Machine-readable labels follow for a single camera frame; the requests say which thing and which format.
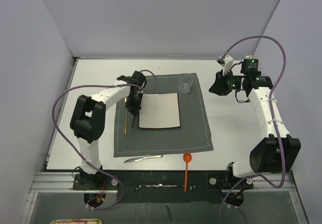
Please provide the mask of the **dark handled silver fork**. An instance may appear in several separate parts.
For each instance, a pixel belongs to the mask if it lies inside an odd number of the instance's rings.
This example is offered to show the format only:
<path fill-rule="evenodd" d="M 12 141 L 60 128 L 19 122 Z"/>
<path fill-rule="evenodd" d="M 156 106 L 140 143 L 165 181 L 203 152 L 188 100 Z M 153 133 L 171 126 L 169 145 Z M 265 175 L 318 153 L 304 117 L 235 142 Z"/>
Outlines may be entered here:
<path fill-rule="evenodd" d="M 132 135 L 132 133 L 133 133 L 133 129 L 134 129 L 134 125 L 135 125 L 135 120 L 136 120 L 136 115 L 133 116 L 133 121 L 132 121 L 131 129 L 130 129 L 130 135 Z"/>

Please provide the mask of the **gold fork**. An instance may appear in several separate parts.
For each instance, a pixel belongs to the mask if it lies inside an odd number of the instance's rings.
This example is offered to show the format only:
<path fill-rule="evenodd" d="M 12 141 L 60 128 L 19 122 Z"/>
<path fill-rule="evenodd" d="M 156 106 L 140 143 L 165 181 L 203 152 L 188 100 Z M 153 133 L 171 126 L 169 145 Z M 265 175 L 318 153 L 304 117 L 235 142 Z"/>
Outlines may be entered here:
<path fill-rule="evenodd" d="M 126 108 L 126 103 L 127 103 L 127 97 L 125 98 L 125 128 L 124 128 L 124 133 L 128 133 L 128 110 Z"/>

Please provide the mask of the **white square plate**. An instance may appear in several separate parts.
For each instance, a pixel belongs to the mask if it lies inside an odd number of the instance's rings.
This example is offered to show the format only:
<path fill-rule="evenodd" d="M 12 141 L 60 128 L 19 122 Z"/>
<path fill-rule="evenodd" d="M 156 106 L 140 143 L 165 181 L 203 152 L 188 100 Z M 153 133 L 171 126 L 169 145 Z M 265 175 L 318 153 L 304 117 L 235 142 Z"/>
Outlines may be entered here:
<path fill-rule="evenodd" d="M 178 94 L 144 94 L 139 113 L 139 127 L 167 129 L 180 127 Z"/>

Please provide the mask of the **clear plastic cup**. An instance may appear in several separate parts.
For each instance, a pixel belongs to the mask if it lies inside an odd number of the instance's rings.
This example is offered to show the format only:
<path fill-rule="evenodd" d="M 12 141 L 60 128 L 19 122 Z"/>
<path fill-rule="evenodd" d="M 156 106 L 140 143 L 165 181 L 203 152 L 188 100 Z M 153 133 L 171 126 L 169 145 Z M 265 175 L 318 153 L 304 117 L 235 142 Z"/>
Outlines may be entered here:
<path fill-rule="evenodd" d="M 179 91 L 181 93 L 186 94 L 190 92 L 190 89 L 194 82 L 194 77 L 190 73 L 183 73 L 179 75 L 178 82 L 179 82 L 179 85 L 178 85 Z"/>

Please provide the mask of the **dark grey cloth placemat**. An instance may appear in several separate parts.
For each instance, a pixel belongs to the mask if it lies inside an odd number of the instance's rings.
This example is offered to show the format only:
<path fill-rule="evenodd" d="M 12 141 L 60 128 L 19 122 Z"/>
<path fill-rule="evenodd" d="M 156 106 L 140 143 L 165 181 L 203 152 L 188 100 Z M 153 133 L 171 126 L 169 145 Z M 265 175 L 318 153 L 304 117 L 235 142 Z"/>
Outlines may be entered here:
<path fill-rule="evenodd" d="M 158 75 L 147 77 L 146 89 L 161 94 L 178 94 L 181 126 L 167 129 L 145 129 L 135 120 L 130 135 L 133 116 L 128 115 L 128 133 L 125 128 L 125 102 L 116 104 L 114 123 L 114 157 L 135 157 L 144 155 L 169 155 L 208 152 L 213 150 L 211 131 L 204 106 L 199 79 L 191 73 L 194 82 L 189 93 L 178 89 L 181 74 Z"/>

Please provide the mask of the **silver table knife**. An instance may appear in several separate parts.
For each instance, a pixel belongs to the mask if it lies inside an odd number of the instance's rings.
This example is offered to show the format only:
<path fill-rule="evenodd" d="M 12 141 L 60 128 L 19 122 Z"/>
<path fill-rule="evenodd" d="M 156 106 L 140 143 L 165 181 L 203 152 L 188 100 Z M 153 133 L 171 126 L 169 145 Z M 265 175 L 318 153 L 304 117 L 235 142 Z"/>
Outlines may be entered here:
<path fill-rule="evenodd" d="M 159 159 L 162 158 L 163 155 L 150 155 L 150 156 L 142 156 L 142 157 L 136 157 L 136 158 L 130 158 L 124 161 L 124 163 L 132 163 L 132 162 L 139 162 L 143 160 L 148 160 L 148 159 Z"/>

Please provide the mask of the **orange plastic spoon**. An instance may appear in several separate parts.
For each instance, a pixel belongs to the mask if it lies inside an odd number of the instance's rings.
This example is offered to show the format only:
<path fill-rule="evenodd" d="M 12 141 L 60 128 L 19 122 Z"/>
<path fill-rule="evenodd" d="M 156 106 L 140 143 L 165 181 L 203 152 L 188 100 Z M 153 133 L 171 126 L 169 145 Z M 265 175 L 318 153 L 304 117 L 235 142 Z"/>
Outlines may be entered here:
<path fill-rule="evenodd" d="M 188 166 L 192 160 L 192 155 L 190 153 L 184 153 L 183 160 L 186 163 L 185 167 L 185 182 L 184 182 L 184 191 L 187 192 L 187 185 L 188 185 Z"/>

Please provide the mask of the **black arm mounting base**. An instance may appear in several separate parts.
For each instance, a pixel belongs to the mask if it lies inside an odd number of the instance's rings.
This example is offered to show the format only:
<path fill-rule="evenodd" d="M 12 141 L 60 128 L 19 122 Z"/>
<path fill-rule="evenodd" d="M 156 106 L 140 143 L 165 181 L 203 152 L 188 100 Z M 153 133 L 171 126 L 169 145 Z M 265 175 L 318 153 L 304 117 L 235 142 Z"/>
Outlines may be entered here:
<path fill-rule="evenodd" d="M 239 183 L 229 171 L 135 171 L 114 170 L 86 180 L 76 174 L 73 190 L 84 192 L 116 191 L 121 203 L 220 203 L 224 192 L 253 189 L 246 181 Z"/>

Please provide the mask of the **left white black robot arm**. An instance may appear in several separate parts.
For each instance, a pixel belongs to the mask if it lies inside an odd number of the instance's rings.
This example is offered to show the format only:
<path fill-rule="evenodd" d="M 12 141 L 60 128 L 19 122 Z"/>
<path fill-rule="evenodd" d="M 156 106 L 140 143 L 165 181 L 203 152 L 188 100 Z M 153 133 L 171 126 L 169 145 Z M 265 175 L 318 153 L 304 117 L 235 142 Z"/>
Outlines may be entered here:
<path fill-rule="evenodd" d="M 82 155 L 80 173 L 85 176 L 84 182 L 89 188 L 97 189 L 103 181 L 103 177 L 97 173 L 102 168 L 98 140 L 105 129 L 106 111 L 120 100 L 126 99 L 125 109 L 136 117 L 141 109 L 146 83 L 144 74 L 135 71 L 130 77 L 118 77 L 112 86 L 105 87 L 96 94 L 78 97 L 70 128 L 80 146 Z"/>

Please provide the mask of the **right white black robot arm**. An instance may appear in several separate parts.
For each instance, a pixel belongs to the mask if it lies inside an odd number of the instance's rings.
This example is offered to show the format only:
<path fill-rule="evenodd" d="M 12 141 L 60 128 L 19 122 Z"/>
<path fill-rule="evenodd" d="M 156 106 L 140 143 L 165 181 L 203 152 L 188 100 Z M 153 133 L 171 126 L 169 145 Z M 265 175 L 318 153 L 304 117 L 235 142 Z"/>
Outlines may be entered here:
<path fill-rule="evenodd" d="M 247 159 L 231 164 L 232 171 L 224 175 L 226 186 L 236 188 L 241 184 L 242 177 L 255 174 L 288 173 L 300 151 L 301 143 L 291 136 L 281 119 L 277 101 L 271 94 L 271 79 L 261 75 L 257 59 L 242 60 L 239 76 L 232 72 L 234 62 L 229 55 L 219 59 L 218 63 L 223 68 L 216 73 L 209 92 L 226 96 L 232 91 L 244 91 L 255 110 L 262 138 Z"/>

